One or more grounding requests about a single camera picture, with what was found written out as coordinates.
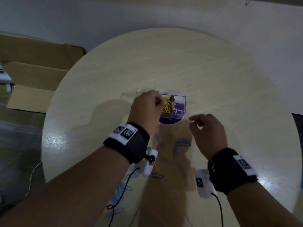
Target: person's left hand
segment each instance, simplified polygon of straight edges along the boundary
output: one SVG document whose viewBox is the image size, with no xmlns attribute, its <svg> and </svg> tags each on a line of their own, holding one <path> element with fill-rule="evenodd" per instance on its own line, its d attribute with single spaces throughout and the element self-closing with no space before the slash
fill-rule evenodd
<svg viewBox="0 0 303 227">
<path fill-rule="evenodd" d="M 159 124 L 165 101 L 155 90 L 143 93 L 131 105 L 127 122 L 134 122 L 142 126 L 151 136 Z"/>
</svg>

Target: black cable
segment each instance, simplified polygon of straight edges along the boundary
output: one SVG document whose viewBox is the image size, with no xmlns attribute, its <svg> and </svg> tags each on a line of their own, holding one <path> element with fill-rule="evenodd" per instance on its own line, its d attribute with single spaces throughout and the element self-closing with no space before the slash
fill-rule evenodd
<svg viewBox="0 0 303 227">
<path fill-rule="evenodd" d="M 214 193 L 211 193 L 211 194 L 214 195 L 216 197 L 216 199 L 218 200 L 218 203 L 219 203 L 219 206 L 220 206 L 220 211 L 221 211 L 221 225 L 223 227 L 223 213 L 222 213 L 221 203 L 220 203 L 218 197 Z"/>
<path fill-rule="evenodd" d="M 119 204 L 121 198 L 123 197 L 123 194 L 124 194 L 124 192 L 125 192 L 125 190 L 126 190 L 127 183 L 128 183 L 128 181 L 129 181 L 129 179 L 131 178 L 132 174 L 133 174 L 136 170 L 138 170 L 138 169 L 140 169 L 140 167 L 134 169 L 133 172 L 129 175 L 129 177 L 128 177 L 127 181 L 126 181 L 124 190 L 123 190 L 123 192 L 122 192 L 122 194 L 121 194 L 119 200 L 117 201 L 117 203 L 116 203 L 115 205 L 111 205 L 111 204 L 110 204 L 110 205 L 108 205 L 108 206 L 106 207 L 108 210 L 113 210 L 112 219 L 111 219 L 111 221 L 110 221 L 108 227 L 110 227 L 111 224 L 112 224 L 112 221 L 113 221 L 113 218 L 114 218 L 115 207 Z"/>
</svg>

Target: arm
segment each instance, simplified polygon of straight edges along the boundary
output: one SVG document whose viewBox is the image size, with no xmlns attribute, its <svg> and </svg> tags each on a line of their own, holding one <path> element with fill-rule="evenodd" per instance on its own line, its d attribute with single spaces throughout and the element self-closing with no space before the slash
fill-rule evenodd
<svg viewBox="0 0 303 227">
<path fill-rule="evenodd" d="M 190 129 L 201 153 L 208 159 L 228 147 L 223 125 L 211 114 L 189 118 Z M 230 191 L 229 204 L 241 227 L 303 227 L 261 184 L 245 183 Z"/>
<path fill-rule="evenodd" d="M 134 100 L 128 122 L 151 135 L 163 108 L 161 95 L 150 91 Z M 128 167 L 123 155 L 103 146 L 5 214 L 0 226 L 94 226 Z"/>
</svg>

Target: forearm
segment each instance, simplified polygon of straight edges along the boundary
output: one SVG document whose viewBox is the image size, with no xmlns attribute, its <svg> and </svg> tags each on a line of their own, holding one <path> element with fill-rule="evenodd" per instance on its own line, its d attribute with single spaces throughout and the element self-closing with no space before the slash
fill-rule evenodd
<svg viewBox="0 0 303 227">
<path fill-rule="evenodd" d="M 0 226 L 94 226 L 129 162 L 101 147 L 0 219 Z"/>
<path fill-rule="evenodd" d="M 246 183 L 227 195 L 241 227 L 302 227 L 261 184 Z"/>
</svg>

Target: hand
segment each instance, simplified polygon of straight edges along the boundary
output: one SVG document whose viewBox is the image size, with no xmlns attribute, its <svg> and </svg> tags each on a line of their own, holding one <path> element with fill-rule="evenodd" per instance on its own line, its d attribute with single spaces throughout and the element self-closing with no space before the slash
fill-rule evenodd
<svg viewBox="0 0 303 227">
<path fill-rule="evenodd" d="M 188 119 L 193 121 L 189 128 L 199 150 L 207 160 L 211 160 L 216 153 L 228 147 L 224 126 L 212 114 L 195 115 Z"/>
<path fill-rule="evenodd" d="M 127 122 L 134 122 L 142 126 L 151 136 L 159 125 L 164 105 L 161 94 L 155 90 L 143 93 L 131 105 Z"/>
</svg>

